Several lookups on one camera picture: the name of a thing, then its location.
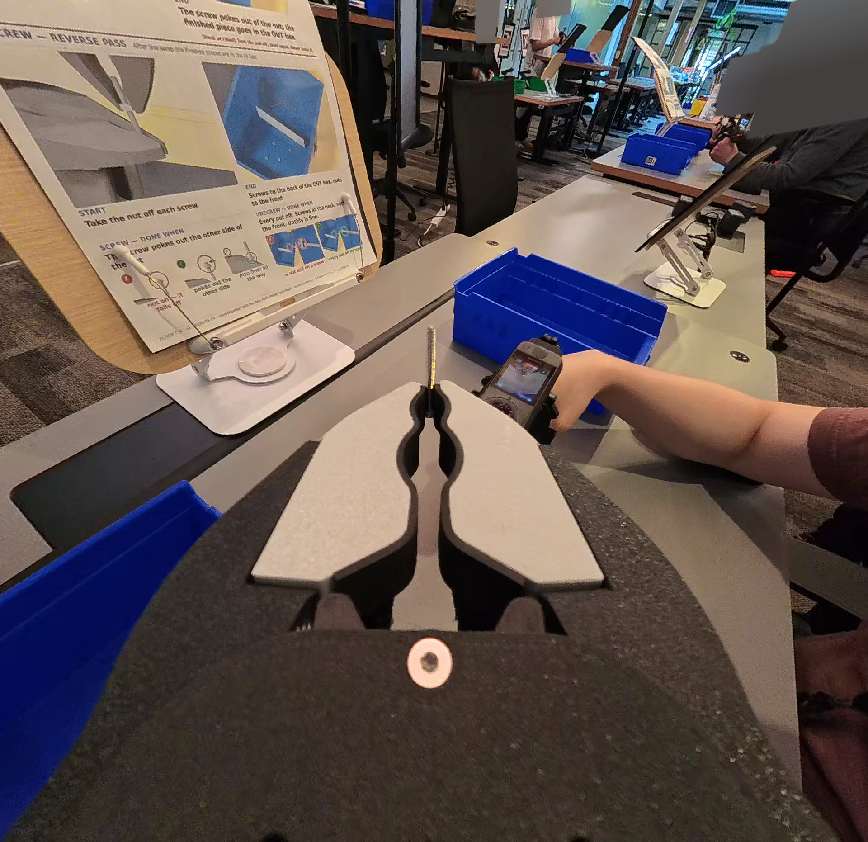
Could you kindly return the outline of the printed instruction sheet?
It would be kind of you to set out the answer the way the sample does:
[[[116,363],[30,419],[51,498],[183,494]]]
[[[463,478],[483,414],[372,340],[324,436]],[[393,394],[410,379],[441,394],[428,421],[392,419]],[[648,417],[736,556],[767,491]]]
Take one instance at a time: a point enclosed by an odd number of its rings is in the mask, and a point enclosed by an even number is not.
[[[368,276],[308,0],[2,0],[2,129],[150,354]]]

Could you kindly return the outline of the grey framed panel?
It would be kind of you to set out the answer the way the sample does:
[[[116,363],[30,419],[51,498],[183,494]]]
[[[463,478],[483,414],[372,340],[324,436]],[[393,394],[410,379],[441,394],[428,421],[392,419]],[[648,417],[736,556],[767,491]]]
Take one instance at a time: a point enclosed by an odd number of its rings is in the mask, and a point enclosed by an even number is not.
[[[386,159],[385,263],[394,259],[396,227],[397,147],[421,122],[422,0],[394,0],[394,55],[390,121],[392,134]]]

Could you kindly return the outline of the person's right forearm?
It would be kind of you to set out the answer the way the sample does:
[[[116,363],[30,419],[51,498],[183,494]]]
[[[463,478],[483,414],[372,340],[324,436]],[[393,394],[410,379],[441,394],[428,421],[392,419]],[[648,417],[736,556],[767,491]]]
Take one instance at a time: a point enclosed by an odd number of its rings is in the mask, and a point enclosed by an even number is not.
[[[809,456],[819,407],[757,399],[718,383],[631,364],[615,366],[598,397],[676,457],[832,499]]]

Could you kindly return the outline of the black rectangular desk mat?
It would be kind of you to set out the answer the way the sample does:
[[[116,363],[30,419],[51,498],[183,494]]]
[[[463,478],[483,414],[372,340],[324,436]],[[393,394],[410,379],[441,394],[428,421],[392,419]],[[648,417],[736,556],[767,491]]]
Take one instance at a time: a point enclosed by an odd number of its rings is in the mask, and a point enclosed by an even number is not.
[[[212,443],[173,404],[19,484],[11,498],[52,551],[66,551],[186,479]]]

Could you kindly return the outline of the person's right hand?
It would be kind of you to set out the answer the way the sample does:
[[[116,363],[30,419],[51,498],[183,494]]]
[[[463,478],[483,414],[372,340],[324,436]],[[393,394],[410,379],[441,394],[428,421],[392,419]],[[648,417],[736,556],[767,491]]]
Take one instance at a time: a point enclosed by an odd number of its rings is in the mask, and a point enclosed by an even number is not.
[[[616,380],[621,361],[598,350],[565,355],[551,394],[557,416],[549,427],[556,434],[571,429],[590,402]]]

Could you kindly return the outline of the white desk stand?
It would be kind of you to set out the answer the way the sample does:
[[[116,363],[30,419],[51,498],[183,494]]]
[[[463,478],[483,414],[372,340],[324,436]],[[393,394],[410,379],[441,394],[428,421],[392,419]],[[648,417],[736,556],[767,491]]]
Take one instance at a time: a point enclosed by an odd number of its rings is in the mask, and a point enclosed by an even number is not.
[[[710,308],[726,290],[684,228],[668,233],[656,242],[656,248],[665,262],[646,274],[643,282],[647,287],[700,309]]]

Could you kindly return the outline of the dark tilted board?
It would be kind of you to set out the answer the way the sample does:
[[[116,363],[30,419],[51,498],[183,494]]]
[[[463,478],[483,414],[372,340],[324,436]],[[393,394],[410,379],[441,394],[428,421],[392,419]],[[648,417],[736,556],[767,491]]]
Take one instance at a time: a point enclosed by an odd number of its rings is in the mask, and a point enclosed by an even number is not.
[[[743,161],[741,161],[736,167],[728,172],[724,172],[719,179],[717,179],[709,188],[707,188],[699,197],[695,198],[691,204],[688,205],[687,208],[680,211],[678,214],[673,215],[667,221],[663,222],[660,226],[650,232],[645,241],[635,249],[636,253],[642,252],[659,244],[661,240],[667,238],[667,236],[673,232],[677,227],[679,227],[685,220],[691,219],[698,213],[703,207],[706,207],[713,203],[718,197],[722,194],[726,194],[732,185],[741,181],[742,178],[747,175],[756,164],[764,161],[769,155],[771,155],[776,149],[776,145],[772,144],[767,146],[761,150],[755,151],[751,156],[746,157]]]

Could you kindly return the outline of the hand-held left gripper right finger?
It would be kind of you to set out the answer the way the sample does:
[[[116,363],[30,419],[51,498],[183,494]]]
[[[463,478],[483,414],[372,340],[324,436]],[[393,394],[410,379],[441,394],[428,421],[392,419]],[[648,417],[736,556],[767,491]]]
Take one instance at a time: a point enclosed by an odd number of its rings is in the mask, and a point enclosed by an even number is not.
[[[440,382],[438,399],[449,543],[533,593],[602,587],[602,568],[537,441],[456,383]]]

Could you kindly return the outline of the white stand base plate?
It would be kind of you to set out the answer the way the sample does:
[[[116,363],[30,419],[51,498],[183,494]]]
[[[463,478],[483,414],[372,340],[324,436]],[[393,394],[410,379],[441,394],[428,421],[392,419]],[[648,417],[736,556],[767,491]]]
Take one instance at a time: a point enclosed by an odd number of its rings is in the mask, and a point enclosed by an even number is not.
[[[215,435],[251,430],[350,365],[353,349],[305,317],[362,282],[359,269],[196,337],[194,362],[156,386]]]

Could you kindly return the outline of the blue plastic bin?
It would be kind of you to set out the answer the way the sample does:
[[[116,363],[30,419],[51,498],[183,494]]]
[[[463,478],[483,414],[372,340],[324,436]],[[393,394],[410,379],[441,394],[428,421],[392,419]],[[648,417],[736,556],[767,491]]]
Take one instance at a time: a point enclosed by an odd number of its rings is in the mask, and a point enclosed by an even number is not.
[[[621,163],[677,176],[691,163],[697,153],[697,146],[693,142],[636,132],[627,138]]]
[[[453,340],[496,362],[523,341],[556,337],[562,355],[598,350],[646,365],[666,306],[547,260],[506,251],[454,284]]]
[[[684,122],[658,125],[655,136],[670,142],[689,144],[696,153],[708,148],[712,136],[710,128],[701,128]]]
[[[2,836],[69,754],[153,595],[221,516],[180,482],[2,594]]]

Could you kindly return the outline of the wooden office desk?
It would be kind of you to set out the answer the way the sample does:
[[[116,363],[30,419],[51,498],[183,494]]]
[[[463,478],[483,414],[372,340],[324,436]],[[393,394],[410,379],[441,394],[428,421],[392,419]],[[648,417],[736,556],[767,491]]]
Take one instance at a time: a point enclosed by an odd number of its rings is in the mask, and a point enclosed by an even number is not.
[[[332,22],[338,21],[338,10],[335,7],[312,3],[310,9],[314,17]],[[379,39],[385,39],[387,33],[394,33],[395,22],[392,20],[371,17],[364,14],[349,14],[350,30],[352,33],[375,34]],[[476,43],[476,34],[470,31],[451,28],[439,28],[423,25],[421,28],[423,37],[434,40],[446,40],[456,42]]]
[[[622,145],[596,158],[591,162],[591,170],[604,177],[673,198],[697,198],[722,175],[722,165],[715,163],[707,150],[693,157],[678,175],[669,175],[647,166],[626,163],[622,158],[624,149]]]

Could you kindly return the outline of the small black device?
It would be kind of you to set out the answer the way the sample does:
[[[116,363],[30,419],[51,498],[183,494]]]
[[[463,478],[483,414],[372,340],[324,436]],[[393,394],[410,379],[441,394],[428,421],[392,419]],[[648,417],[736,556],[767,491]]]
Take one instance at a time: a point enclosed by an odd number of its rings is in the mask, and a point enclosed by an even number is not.
[[[737,200],[721,214],[715,228],[718,239],[732,240],[738,230],[757,212],[754,204]]]

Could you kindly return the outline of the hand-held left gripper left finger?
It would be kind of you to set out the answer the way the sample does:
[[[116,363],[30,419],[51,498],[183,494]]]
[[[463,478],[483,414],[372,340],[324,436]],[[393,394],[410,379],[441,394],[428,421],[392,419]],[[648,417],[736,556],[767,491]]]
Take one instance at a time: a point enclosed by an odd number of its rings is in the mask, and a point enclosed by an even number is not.
[[[346,416],[320,441],[251,576],[328,587],[405,547],[418,527],[418,384]]]

